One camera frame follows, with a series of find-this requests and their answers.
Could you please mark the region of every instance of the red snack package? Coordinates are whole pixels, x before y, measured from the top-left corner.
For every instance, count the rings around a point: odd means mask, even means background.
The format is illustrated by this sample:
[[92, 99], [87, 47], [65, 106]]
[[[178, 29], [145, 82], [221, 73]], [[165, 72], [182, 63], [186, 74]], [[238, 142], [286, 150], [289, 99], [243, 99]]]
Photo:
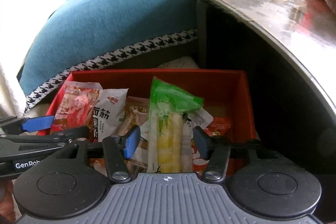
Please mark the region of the red snack package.
[[80, 83], [66, 81], [65, 93], [59, 105], [50, 133], [89, 126], [93, 107], [102, 89], [99, 83]]
[[[230, 118], [214, 117], [213, 122], [208, 127], [206, 127], [204, 131], [211, 137], [224, 136], [229, 131], [230, 128], [231, 128]], [[204, 169], [207, 167], [209, 161], [201, 158], [201, 155], [199, 154], [193, 141], [191, 147], [193, 150], [193, 171], [201, 175]]]

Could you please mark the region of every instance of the green and clear plastic package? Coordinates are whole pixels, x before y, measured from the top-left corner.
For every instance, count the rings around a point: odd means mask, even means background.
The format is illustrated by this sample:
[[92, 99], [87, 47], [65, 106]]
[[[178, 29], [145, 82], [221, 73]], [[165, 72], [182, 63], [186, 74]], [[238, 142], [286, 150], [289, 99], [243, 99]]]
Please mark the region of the green and clear plastic package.
[[203, 99], [157, 78], [151, 87], [148, 115], [149, 173], [182, 172], [181, 145], [184, 113], [201, 109]]

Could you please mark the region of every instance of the white cloth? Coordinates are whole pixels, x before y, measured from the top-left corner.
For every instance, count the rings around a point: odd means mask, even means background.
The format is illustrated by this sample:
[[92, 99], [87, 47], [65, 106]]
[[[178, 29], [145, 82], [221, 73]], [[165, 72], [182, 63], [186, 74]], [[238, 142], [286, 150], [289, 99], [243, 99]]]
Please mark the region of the white cloth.
[[0, 0], [0, 116], [23, 116], [26, 97], [16, 76], [36, 35], [65, 1]]

